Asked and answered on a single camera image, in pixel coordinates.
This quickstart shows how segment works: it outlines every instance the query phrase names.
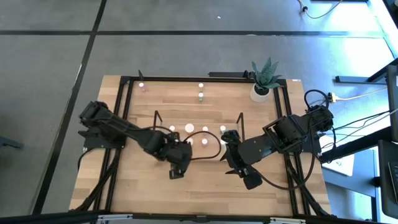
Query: wooden table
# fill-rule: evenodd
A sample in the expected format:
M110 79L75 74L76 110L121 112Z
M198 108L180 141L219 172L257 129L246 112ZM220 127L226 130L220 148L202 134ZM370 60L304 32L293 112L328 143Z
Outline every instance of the wooden table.
M104 76L98 100L114 108L120 76ZM145 82L142 92L134 82L128 120L140 127L153 125L154 111L159 111L165 127L174 125L182 138L187 135L184 126L195 125L198 131L208 126L209 131L220 137L219 126L236 129L236 120L243 112L246 139L263 134L262 127L277 119L273 92L264 103L255 103L249 97L252 83L204 83L204 101L198 100L198 83L195 82ZM292 112L305 113L303 88L300 80L287 80ZM282 111L284 99L280 91ZM121 116L124 108L124 91ZM207 136L208 147L202 147L197 135L193 142L193 156L210 156L218 150L216 140ZM144 151L132 139L128 139L121 154L118 176L112 202L112 212L171 213L208 215L259 215L290 216L289 192L267 183L247 190L237 175L226 175L228 164L218 159L192 161L185 177L170 180L168 162L159 162ZM104 150L87 154L82 162L70 208L79 206L98 181ZM304 175L310 167L311 154L301 153ZM254 167L276 184L287 186L283 156L273 153ZM307 187L327 212L331 212L321 165L315 167ZM101 206L104 208L107 186L104 188ZM296 190L298 210L303 213L301 196Z

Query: green succulent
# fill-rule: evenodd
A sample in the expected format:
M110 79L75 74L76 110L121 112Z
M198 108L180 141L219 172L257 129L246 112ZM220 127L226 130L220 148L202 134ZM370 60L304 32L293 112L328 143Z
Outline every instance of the green succulent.
M251 65L254 70L254 82L256 83L256 87L259 90L264 89L272 89L276 87L280 87L279 83L276 80L281 77L281 75L274 75L275 70L278 66L278 62L272 64L271 58L268 58L268 61L262 68L261 72L257 69L256 63L251 62Z

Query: white pot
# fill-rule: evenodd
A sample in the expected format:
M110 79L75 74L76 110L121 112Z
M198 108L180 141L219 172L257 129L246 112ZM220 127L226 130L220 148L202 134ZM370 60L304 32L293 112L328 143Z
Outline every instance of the white pot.
M254 86L255 86L255 85L256 85L256 84L254 84L253 87L251 88L251 91L250 91L250 98L251 98L254 102L262 103L262 102L264 102L264 101L268 98L268 95L269 95L269 93L271 92L271 90L269 90L268 93L267 93L266 95L259 95L259 94L257 94L256 91L254 90Z

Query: potted plant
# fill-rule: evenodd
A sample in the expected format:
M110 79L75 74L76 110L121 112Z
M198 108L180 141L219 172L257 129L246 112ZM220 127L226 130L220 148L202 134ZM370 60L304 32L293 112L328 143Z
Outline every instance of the potted plant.
M281 75L274 76L278 62L272 64L271 58L268 58L261 72L257 69L256 63L251 62L251 65L253 67L252 74L255 84L250 91L250 98L255 102L261 103L267 99L270 89L280 86L276 80L278 77L281 77Z

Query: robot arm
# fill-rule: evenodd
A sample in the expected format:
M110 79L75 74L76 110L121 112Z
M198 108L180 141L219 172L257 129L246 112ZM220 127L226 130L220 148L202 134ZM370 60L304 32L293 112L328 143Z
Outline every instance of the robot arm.
M179 133L165 134L162 131L138 126L114 115L102 102L90 102L80 115L81 123L88 128L79 131L85 138L95 138L110 143L124 142L126 137L135 140L143 150L160 161L172 164L171 179L183 177L192 157L192 147L179 140Z
M227 142L227 150L221 160L227 160L233 169L227 174L238 174L243 178L246 188L253 189L262 184L261 176L252 167L253 164L274 152L300 152L304 144L312 145L313 141L317 141L308 136L316 136L316 132L327 131L332 126L332 113L324 106L314 106L303 116L284 116L268 124L262 128L265 132L263 135L243 142L240 142L237 131L228 131L221 137ZM306 150L314 152L311 147Z

